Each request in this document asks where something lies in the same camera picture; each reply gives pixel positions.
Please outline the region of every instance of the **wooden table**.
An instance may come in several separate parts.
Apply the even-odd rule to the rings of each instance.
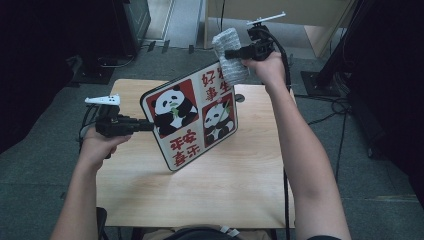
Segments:
[[[121,113],[145,118],[140,96],[164,81],[120,79],[111,94]],[[284,228],[283,162],[271,103],[263,86],[237,85],[238,130],[172,173],[151,132],[134,133],[97,175],[97,206],[107,226]],[[289,189],[290,227],[294,204]]]

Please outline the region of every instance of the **black cable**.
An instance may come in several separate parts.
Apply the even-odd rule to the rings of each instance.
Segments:
[[[319,100],[319,101],[325,101],[325,102],[333,102],[335,100],[333,98],[326,98],[326,97],[319,97],[319,96],[309,96],[309,95],[302,95],[302,94],[295,94],[294,97],[306,98],[306,99],[312,99],[312,100]]]
[[[221,9],[221,29],[220,29],[221,32],[222,32],[222,21],[224,19],[224,11],[225,11],[225,0],[222,2],[222,9]]]
[[[278,42],[277,38],[275,38],[274,35],[272,35],[269,31],[266,31],[266,30],[263,30],[263,29],[255,29],[255,30],[267,34],[274,41],[274,43],[277,45],[278,50],[280,50],[281,58],[283,60],[284,70],[285,70],[285,73],[286,73],[286,86],[287,86],[287,89],[290,89],[291,76],[290,76],[289,62],[288,62],[288,59],[287,59],[286,51],[284,50],[283,46],[281,46],[280,42]]]
[[[342,32],[340,33],[340,39],[339,39],[339,42],[342,40],[342,38],[343,38],[343,36],[344,36],[344,30],[345,30],[346,28],[342,28]]]
[[[128,64],[130,64],[133,60],[134,60],[134,55],[131,55],[131,59],[128,60],[128,62],[126,62],[124,64],[121,64],[121,65],[102,65],[102,64],[100,64],[100,67],[103,67],[103,68],[120,68],[120,67],[125,67]]]
[[[328,101],[328,99],[315,99],[315,100],[324,100],[324,101]],[[338,183],[339,181],[339,169],[340,169],[340,159],[341,159],[341,154],[342,154],[342,148],[343,148],[343,142],[344,142],[344,135],[345,135],[345,129],[346,129],[346,118],[347,115],[351,112],[351,108],[349,106],[345,106],[343,104],[348,103],[346,98],[337,98],[337,99],[333,99],[331,100],[331,110],[333,111],[331,114],[325,116],[324,118],[309,122],[308,125],[312,125],[312,124],[316,124],[322,121],[325,121],[335,115],[344,115],[343,117],[343,125],[342,125],[342,136],[340,138],[340,143],[339,143],[339,149],[338,149],[338,153],[337,153],[337,160],[336,160],[336,171],[335,171],[335,179],[336,179],[336,183]],[[342,109],[341,110],[337,110],[336,106],[340,106]]]
[[[168,49],[181,49],[181,50],[188,50],[189,48],[184,48],[184,47],[168,47]],[[206,52],[209,52],[209,51],[213,51],[214,49],[213,49],[213,47],[210,47],[210,48],[201,48],[201,47],[197,47],[197,48],[194,48],[195,50],[200,50],[200,51],[206,51]]]
[[[289,183],[286,170],[284,170],[284,218],[286,222],[286,239],[290,239],[290,215],[289,215]]]
[[[87,111],[86,111],[86,112],[85,112],[85,114],[84,114],[84,118],[83,118],[82,123],[81,123],[81,128],[80,128],[80,130],[79,130],[79,132],[78,132],[78,143],[79,143],[80,151],[81,151],[82,142],[83,142],[83,137],[81,136],[81,131],[82,131],[85,127],[87,127],[87,126],[89,126],[90,124],[93,124],[93,123],[95,122],[95,121],[93,121],[93,119],[94,119],[94,116],[95,116],[95,114],[97,113],[97,110],[98,110],[98,107],[96,107],[96,105],[95,105],[95,104],[91,104],[91,105],[89,105],[89,106],[87,106],[87,107],[88,107],[88,109],[87,109]],[[91,110],[92,110],[93,108],[96,108],[96,110],[95,110],[95,114],[93,114],[93,115],[92,115],[92,117],[91,117],[91,119],[90,119],[89,123],[87,123],[88,115],[90,114],[90,112],[91,112]]]
[[[344,118],[343,118],[342,136],[340,138],[339,152],[337,154],[336,173],[335,173],[336,183],[339,182],[340,158],[341,158],[341,155],[342,155],[342,147],[343,147],[344,133],[345,133],[345,128],[346,128],[346,117],[347,117],[347,114],[348,114],[348,112],[345,113]]]
[[[361,10],[361,8],[362,8],[362,5],[363,5],[363,3],[364,3],[365,1],[361,1],[360,2],[360,5],[359,5],[359,7],[357,6],[356,8],[356,11],[355,11],[355,15],[352,17],[352,19],[350,20],[350,22],[349,22],[349,26],[347,27],[347,30],[346,30],[346,33],[345,33],[345,35],[343,35],[343,42],[342,42],[342,57],[343,57],[343,62],[346,64],[346,66],[348,66],[348,67],[350,67],[350,68],[353,68],[356,64],[355,64],[355,62],[354,61],[351,61],[351,60],[346,60],[346,56],[345,56],[345,46],[346,46],[346,39],[347,39],[347,37],[348,37],[348,35],[350,34],[350,27],[352,26],[352,24],[355,22],[355,20],[356,20],[356,17],[358,16],[358,14],[359,14],[359,11]]]
[[[345,94],[348,94],[350,92],[350,89],[346,86],[345,78],[346,78],[346,75],[342,72],[334,73],[334,79],[336,80],[340,90],[342,90]]]
[[[121,232],[121,228],[120,227],[117,227],[118,228],[118,239],[119,240],[122,240],[122,232]]]

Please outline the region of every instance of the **hand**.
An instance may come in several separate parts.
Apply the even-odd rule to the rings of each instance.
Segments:
[[[256,75],[265,84],[267,91],[279,87],[285,88],[285,70],[281,53],[272,52],[264,61],[249,59],[242,60],[242,63],[256,71]]]
[[[106,138],[91,127],[85,134],[78,165],[86,170],[98,171],[106,156],[115,153],[117,146],[130,138],[131,135]]]

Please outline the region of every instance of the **floor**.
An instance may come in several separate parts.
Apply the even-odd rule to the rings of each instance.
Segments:
[[[169,41],[170,47],[188,48],[193,45],[196,48],[210,48],[213,36],[220,33],[221,19],[208,19],[209,36],[207,46],[204,46],[204,3],[203,0],[150,0],[152,23],[147,31],[145,43],[155,41],[157,46],[163,46],[165,41]],[[251,41],[245,23],[245,20],[224,19],[222,29],[235,28],[241,45],[247,46]],[[273,22],[266,22],[264,25],[284,45],[288,55],[293,55],[294,58],[316,59],[302,25]],[[338,44],[343,32],[343,29],[337,31],[331,43],[333,47]],[[332,46],[328,47],[321,58],[330,56]]]

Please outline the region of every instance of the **green leaf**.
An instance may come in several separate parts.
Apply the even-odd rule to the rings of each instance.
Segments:
[[[227,111],[227,113],[230,114],[230,112],[231,112],[231,106],[226,107],[225,108],[225,111]]]
[[[172,115],[174,116],[174,119],[175,118],[177,118],[177,116],[178,116],[178,109],[176,109],[176,108],[171,108],[171,112],[172,112]]]

